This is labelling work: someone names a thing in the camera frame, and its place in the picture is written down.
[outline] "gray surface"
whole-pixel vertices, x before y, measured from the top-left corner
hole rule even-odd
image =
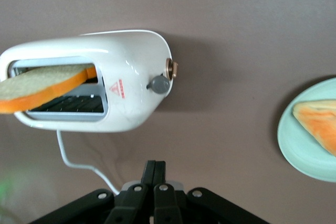
[[[335,74],[336,0],[0,0],[0,51],[22,42],[144,28],[179,65],[138,129],[65,133],[71,160],[121,188],[148,159],[271,223],[334,223],[336,185],[295,170],[276,130],[286,105]],[[105,184],[67,168],[56,133],[0,115],[0,223],[26,223]]]

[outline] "warning label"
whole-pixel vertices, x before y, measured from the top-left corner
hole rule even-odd
[[[122,85],[122,80],[119,79],[119,81],[116,81],[111,87],[110,91],[112,91],[114,94],[117,96],[121,96],[122,99],[125,99],[125,94],[124,94],[124,87]]]

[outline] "toaster slot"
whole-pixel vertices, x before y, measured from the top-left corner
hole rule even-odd
[[[26,71],[55,65],[91,63],[85,57],[62,57],[46,59],[27,59],[12,62],[8,69],[10,77]],[[24,113],[34,120],[47,121],[98,121],[105,117],[108,103],[103,76],[96,67],[97,77],[87,80],[67,94],[55,98],[37,108]]]

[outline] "gray knob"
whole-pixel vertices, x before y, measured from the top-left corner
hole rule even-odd
[[[169,80],[165,76],[155,76],[147,85],[147,89],[152,89],[157,94],[167,93],[170,88]]]

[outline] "screw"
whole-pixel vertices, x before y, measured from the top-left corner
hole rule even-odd
[[[136,186],[135,188],[134,188],[134,191],[141,191],[142,190],[142,187],[141,186]]]
[[[161,185],[161,186],[159,186],[159,189],[161,191],[167,191],[168,190],[168,186],[167,185]]]
[[[98,199],[105,199],[107,197],[106,193],[102,193],[100,195],[98,195]]]
[[[193,196],[196,197],[196,198],[200,198],[202,196],[202,192],[198,191],[198,190],[195,190],[195,191],[193,191]]]

